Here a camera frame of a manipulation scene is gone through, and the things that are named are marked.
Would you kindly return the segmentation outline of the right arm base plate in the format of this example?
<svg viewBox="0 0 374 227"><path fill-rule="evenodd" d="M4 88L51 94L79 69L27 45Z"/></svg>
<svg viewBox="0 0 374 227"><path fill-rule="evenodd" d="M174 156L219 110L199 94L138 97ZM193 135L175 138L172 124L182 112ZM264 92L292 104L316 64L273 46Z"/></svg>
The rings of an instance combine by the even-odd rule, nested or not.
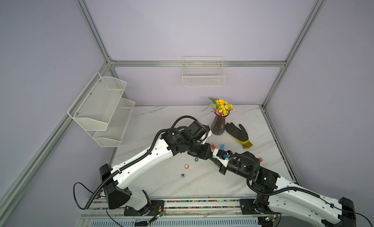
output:
<svg viewBox="0 0 374 227"><path fill-rule="evenodd" d="M268 198L240 199L239 203L243 215L278 214L278 212L274 212L269 208Z"/></svg>

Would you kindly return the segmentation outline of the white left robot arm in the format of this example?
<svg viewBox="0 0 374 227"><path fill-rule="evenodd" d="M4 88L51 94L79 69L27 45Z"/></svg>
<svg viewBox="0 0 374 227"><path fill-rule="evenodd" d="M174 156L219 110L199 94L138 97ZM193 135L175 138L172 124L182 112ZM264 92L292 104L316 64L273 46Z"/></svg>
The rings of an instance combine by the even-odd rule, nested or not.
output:
<svg viewBox="0 0 374 227"><path fill-rule="evenodd" d="M161 129L152 144L144 151L115 166L100 167L101 183L88 199L84 209L89 209L101 191L104 192L109 209L122 206L144 214L149 211L151 200L145 190L131 188L131 183L142 173L158 163L180 153L187 153L203 160L210 159L212 152L206 143L211 131L196 118L189 126L178 127L175 123L168 129Z"/></svg>

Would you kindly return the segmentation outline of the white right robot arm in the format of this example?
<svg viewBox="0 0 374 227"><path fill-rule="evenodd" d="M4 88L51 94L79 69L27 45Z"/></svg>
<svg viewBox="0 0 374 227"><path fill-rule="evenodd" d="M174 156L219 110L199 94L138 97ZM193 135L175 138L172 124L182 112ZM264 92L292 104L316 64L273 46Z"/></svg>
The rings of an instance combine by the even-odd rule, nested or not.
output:
<svg viewBox="0 0 374 227"><path fill-rule="evenodd" d="M259 158L249 152L231 153L215 149L210 156L221 174L234 173L246 179L256 193L253 206L261 214L275 212L308 222L316 227L355 227L354 204L310 191L278 173L261 166Z"/></svg>

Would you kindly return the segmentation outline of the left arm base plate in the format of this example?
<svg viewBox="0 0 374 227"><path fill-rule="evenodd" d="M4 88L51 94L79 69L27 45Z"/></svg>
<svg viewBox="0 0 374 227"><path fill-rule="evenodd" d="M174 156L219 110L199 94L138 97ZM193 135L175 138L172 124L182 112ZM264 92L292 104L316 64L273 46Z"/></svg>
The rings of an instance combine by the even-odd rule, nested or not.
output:
<svg viewBox="0 0 374 227"><path fill-rule="evenodd" d="M135 210L133 207L126 206L124 209L124 216L156 216L164 210L164 200L150 200L140 210Z"/></svg>

